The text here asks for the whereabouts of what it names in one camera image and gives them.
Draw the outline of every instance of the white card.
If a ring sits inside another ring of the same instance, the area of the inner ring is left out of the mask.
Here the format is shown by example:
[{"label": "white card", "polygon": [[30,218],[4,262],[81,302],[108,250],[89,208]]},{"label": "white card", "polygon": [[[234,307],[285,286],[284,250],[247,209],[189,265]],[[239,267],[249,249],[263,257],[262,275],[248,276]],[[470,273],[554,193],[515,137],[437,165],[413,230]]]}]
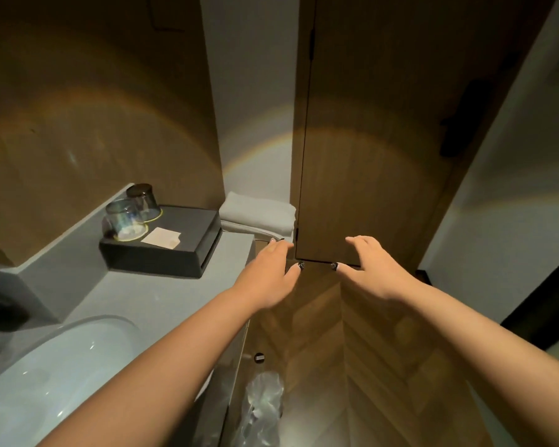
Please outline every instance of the white card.
[{"label": "white card", "polygon": [[162,248],[174,249],[180,244],[179,232],[169,231],[168,229],[155,228],[143,240],[143,243],[149,243]]}]

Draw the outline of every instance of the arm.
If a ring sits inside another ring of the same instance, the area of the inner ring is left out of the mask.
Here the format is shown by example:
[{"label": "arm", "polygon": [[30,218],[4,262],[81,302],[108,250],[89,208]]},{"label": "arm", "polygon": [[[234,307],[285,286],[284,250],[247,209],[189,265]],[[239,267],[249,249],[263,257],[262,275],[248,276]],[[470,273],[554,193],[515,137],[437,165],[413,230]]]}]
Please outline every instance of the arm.
[{"label": "arm", "polygon": [[[517,440],[559,446],[558,360],[446,293],[419,282],[374,238],[346,240],[356,247],[363,270],[340,263],[338,273],[368,293],[403,303],[429,323],[462,360],[467,378],[485,401],[494,403],[493,411]],[[518,426],[528,433],[518,432]]]},{"label": "arm", "polygon": [[56,427],[39,447],[146,447],[164,443],[218,357],[259,309],[281,301],[300,275],[284,275],[291,243],[272,242],[193,316],[139,355]]}]

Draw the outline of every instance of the person's left arm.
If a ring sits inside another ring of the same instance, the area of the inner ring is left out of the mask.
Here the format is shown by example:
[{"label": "person's left arm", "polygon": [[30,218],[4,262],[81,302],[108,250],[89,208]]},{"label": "person's left arm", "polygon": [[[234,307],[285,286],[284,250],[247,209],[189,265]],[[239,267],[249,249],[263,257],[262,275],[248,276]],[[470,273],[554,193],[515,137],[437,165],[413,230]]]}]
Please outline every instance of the person's left arm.
[{"label": "person's left arm", "polygon": [[272,240],[231,288],[128,364],[39,447],[162,445],[240,328],[294,288],[298,264],[284,274],[292,246]]}]

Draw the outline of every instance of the black box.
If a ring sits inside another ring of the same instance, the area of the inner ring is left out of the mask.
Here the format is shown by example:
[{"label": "black box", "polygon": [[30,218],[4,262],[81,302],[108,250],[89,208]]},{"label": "black box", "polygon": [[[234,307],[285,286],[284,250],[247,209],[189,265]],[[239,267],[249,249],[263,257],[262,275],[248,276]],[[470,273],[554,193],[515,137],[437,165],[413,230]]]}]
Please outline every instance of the black box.
[{"label": "black box", "polygon": [[[99,250],[111,270],[131,271],[181,278],[200,278],[222,235],[216,210],[161,205],[162,215],[149,222],[149,232],[132,241],[104,237]],[[180,232],[174,249],[143,243],[156,227]]]}]

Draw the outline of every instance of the stack of towels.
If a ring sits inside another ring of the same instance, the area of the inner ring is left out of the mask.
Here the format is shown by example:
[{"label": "stack of towels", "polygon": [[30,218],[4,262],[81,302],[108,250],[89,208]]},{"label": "stack of towels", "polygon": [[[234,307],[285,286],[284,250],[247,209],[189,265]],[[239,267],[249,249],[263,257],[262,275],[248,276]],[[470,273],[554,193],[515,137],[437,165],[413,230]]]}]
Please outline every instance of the stack of towels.
[{"label": "stack of towels", "polygon": [[287,202],[242,196],[232,191],[219,209],[222,229],[253,233],[258,240],[285,238],[292,241],[296,208]]}]

